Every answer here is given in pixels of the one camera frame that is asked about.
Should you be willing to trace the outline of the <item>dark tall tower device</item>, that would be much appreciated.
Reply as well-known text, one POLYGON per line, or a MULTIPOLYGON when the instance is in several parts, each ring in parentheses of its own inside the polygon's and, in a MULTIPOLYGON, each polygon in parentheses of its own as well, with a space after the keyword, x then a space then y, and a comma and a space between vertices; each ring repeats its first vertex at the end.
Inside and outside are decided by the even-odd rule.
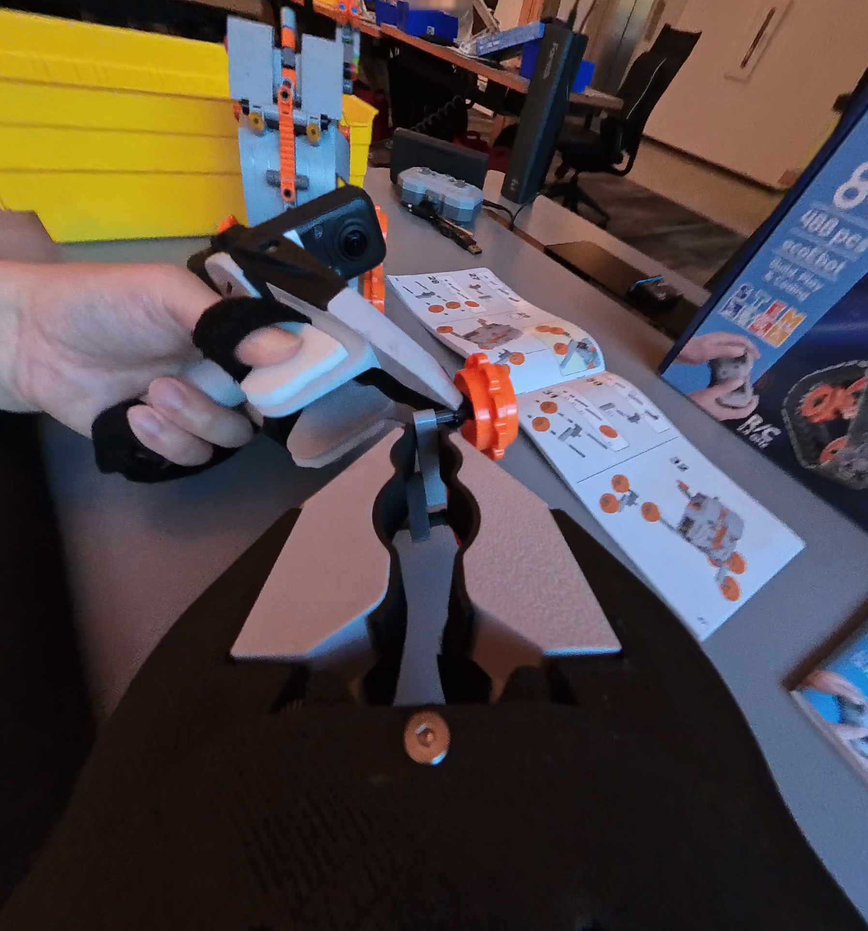
POLYGON ((564 22, 546 23, 501 189, 510 203, 524 205, 544 185, 586 46, 564 22))

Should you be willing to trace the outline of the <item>person's left hand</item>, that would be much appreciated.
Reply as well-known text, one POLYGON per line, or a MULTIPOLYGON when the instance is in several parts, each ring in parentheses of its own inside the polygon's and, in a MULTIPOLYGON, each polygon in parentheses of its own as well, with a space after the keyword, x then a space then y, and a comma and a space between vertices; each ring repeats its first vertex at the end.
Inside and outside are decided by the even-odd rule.
POLYGON ((180 379, 220 296, 169 264, 0 260, 0 410, 46 413, 82 436, 114 404, 137 439, 179 466, 249 443, 244 413, 180 379))

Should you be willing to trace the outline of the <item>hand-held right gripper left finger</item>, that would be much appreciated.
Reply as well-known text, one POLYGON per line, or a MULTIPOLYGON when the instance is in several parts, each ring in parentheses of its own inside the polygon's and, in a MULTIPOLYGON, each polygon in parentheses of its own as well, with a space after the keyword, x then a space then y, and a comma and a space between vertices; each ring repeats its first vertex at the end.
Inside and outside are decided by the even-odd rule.
POLYGON ((393 540, 406 487, 398 426, 301 506, 231 658, 329 669, 367 702, 393 702, 407 627, 393 540))

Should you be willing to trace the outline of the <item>grey desk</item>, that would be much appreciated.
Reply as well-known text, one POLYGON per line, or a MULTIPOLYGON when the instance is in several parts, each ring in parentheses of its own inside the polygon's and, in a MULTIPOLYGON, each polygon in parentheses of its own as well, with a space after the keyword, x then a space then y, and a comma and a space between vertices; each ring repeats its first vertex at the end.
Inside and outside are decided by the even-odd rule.
POLYGON ((622 651, 516 659, 489 700, 448 649, 434 765, 342 673, 229 659, 304 529, 277 518, 142 664, 0 929, 868 929, 692 636, 548 517, 622 651))

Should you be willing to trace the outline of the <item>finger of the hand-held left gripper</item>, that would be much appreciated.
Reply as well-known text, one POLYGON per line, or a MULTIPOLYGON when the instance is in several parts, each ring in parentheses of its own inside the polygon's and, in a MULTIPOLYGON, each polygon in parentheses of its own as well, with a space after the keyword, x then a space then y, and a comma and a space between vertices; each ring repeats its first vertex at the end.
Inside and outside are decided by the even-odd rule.
POLYGON ((413 412, 391 399, 320 399, 301 412, 287 449, 300 467, 324 467, 405 425, 413 412))
POLYGON ((458 410, 463 405, 463 394, 441 365, 354 290, 343 287, 316 304, 316 328, 347 353, 324 377, 327 385, 355 382, 375 387, 389 400, 414 410, 458 410))

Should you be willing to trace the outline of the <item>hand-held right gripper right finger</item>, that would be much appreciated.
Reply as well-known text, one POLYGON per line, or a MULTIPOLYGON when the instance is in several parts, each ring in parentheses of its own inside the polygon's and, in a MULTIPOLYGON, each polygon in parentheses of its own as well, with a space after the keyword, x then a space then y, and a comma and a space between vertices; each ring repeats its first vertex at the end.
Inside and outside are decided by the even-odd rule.
POLYGON ((490 702, 522 667, 621 644, 544 501, 458 432, 441 438, 458 550, 441 637, 447 702, 490 702))

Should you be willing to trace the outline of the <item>grey beam with orange gears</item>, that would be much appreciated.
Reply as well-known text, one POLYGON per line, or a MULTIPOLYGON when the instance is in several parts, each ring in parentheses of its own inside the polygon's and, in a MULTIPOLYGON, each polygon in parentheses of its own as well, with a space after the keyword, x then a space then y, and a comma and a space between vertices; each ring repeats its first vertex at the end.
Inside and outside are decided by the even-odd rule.
POLYGON ((492 462, 505 457, 517 439, 520 417, 509 366, 470 355, 453 380, 461 394, 456 411, 427 409, 413 414, 414 465, 406 481, 408 529, 415 543, 428 541, 433 527, 451 527, 457 544, 469 546, 478 530, 478 506, 471 492, 456 483, 462 455, 447 451, 458 434, 492 462))

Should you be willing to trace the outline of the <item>small black device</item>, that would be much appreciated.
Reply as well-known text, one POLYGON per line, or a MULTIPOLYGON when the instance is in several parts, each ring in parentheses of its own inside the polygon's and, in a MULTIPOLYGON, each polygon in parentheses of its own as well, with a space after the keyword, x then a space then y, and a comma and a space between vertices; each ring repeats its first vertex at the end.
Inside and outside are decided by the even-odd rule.
POLYGON ((660 275, 634 281, 628 287, 625 297, 635 308, 654 314, 664 313, 684 299, 682 292, 660 275))

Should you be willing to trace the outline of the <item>white instruction booklet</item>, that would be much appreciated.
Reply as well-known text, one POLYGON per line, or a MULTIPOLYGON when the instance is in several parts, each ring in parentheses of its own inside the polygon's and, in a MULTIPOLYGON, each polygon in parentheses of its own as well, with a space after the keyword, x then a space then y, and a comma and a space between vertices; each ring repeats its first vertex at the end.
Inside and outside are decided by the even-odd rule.
POLYGON ((804 547, 609 371, 602 344, 583 327, 485 267, 387 280, 440 342, 505 366, 521 431, 698 641, 804 547))

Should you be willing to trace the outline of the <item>grey remote controller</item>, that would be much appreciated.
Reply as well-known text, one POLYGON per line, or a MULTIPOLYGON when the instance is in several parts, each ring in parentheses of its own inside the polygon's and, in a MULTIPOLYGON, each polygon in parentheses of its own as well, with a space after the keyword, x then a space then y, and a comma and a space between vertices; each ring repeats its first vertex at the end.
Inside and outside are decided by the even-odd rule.
POLYGON ((474 224, 482 210, 481 188, 427 167, 402 170, 395 185, 404 205, 428 203, 437 215, 459 225, 474 224))

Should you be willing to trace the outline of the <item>black office chair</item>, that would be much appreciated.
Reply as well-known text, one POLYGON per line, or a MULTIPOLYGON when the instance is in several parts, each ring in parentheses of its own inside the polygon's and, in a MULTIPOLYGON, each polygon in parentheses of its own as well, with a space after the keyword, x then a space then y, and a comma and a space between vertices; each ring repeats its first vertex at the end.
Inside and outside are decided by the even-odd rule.
POLYGON ((584 204, 600 215, 600 227, 607 226, 610 215, 581 189, 579 179, 585 173, 622 178, 631 171, 652 111, 701 35, 665 25, 653 45, 628 69, 618 90, 623 101, 619 111, 604 115, 598 130, 591 129, 589 117, 580 128, 565 124, 556 142, 560 163, 554 181, 541 190, 543 196, 560 198, 572 212, 584 204))

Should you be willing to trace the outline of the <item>black rectangular case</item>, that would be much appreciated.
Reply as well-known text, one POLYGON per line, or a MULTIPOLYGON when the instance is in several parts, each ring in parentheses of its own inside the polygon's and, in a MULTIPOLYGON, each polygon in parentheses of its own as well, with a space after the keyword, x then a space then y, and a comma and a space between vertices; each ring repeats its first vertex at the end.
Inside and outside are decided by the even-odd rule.
POLYGON ((393 185, 397 185, 402 171, 412 168, 432 169, 483 190, 489 170, 489 155, 413 130, 396 128, 390 159, 393 185))

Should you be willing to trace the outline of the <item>blue toy kit box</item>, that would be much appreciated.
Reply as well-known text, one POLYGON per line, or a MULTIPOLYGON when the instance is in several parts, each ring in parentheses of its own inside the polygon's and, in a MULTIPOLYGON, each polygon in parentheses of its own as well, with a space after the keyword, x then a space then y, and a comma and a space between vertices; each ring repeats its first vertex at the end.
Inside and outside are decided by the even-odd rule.
POLYGON ((660 375, 868 532, 868 84, 660 375))

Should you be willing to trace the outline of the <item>yellow plastic bin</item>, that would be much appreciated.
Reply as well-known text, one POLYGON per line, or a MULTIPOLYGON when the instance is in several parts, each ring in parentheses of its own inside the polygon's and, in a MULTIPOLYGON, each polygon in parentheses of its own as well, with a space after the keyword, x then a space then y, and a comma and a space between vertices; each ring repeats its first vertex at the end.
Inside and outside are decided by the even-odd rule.
MULTIPOLYGON (((316 2, 335 30, 349 10, 360 38, 361 8, 316 2)), ((228 215, 249 222, 230 17, 279 23, 227 16, 211 42, 0 6, 0 207, 34 213, 59 242, 199 237, 228 215)), ((374 113, 345 104, 355 151, 368 147, 374 113)))

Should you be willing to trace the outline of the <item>small blue leaflet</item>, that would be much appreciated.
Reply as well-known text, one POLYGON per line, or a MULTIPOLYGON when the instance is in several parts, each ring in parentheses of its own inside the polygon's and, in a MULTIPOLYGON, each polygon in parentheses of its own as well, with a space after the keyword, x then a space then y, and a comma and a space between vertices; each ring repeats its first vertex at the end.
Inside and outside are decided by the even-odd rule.
POLYGON ((868 599, 792 673, 789 693, 868 785, 868 599))

